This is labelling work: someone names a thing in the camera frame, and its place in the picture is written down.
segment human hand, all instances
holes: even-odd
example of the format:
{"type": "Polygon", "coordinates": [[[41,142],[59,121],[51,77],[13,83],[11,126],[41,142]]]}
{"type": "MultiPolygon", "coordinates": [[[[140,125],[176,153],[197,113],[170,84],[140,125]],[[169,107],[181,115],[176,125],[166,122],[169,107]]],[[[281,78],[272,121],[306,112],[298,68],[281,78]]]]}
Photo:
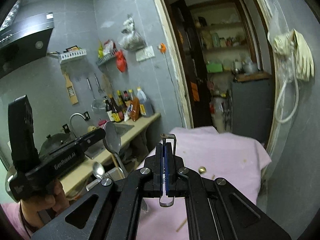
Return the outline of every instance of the human hand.
{"type": "Polygon", "coordinates": [[[52,208],[57,215],[69,207],[69,201],[64,194],[62,184],[56,180],[54,186],[54,196],[33,196],[28,200],[21,200],[22,214],[25,220],[33,227],[41,228],[44,226],[39,217],[38,211],[52,208]]]}

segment electrical outlet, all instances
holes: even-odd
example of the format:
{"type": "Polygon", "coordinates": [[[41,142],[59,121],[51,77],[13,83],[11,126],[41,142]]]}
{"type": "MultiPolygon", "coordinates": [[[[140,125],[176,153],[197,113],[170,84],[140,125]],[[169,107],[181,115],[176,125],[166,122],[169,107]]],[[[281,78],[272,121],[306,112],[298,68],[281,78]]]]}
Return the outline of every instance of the electrical outlet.
{"type": "Polygon", "coordinates": [[[155,57],[155,52],[153,51],[152,46],[146,47],[144,49],[140,49],[136,52],[137,61],[143,61],[152,57],[155,57]]]}
{"type": "Polygon", "coordinates": [[[155,52],[153,51],[152,46],[144,48],[144,53],[146,55],[146,59],[155,57],[155,52]]]}

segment pink tablecloth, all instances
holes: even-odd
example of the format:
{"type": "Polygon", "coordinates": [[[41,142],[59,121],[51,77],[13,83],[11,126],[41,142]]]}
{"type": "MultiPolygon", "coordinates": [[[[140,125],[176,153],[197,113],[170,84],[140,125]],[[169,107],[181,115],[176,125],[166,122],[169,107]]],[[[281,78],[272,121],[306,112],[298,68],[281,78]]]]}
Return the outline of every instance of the pink tablecloth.
{"type": "MultiPolygon", "coordinates": [[[[260,171],[271,162],[261,144],[251,138],[219,134],[213,127],[187,130],[175,128],[176,155],[194,171],[200,166],[207,170],[202,177],[223,177],[256,204],[260,189],[260,171]]],[[[187,217],[183,198],[175,198],[169,208],[159,206],[159,199],[145,199],[149,212],[140,218],[137,240],[189,239],[188,225],[176,229],[187,217]]]]}

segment orange plug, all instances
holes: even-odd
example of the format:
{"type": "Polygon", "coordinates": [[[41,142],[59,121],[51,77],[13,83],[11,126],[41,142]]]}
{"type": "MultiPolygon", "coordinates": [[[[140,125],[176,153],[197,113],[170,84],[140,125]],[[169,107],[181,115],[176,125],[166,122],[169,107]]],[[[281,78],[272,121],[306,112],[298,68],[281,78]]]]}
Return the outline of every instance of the orange plug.
{"type": "Polygon", "coordinates": [[[163,43],[158,46],[158,49],[161,53],[165,53],[167,51],[167,47],[163,43]]]}

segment black range hood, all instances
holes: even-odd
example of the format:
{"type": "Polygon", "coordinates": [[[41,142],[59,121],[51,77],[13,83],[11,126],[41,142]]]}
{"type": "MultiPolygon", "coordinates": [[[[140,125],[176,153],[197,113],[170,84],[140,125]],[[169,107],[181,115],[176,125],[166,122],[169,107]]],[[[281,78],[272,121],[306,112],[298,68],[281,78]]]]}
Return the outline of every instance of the black range hood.
{"type": "Polygon", "coordinates": [[[53,13],[38,14],[0,32],[0,78],[46,56],[54,28],[53,13]]]}

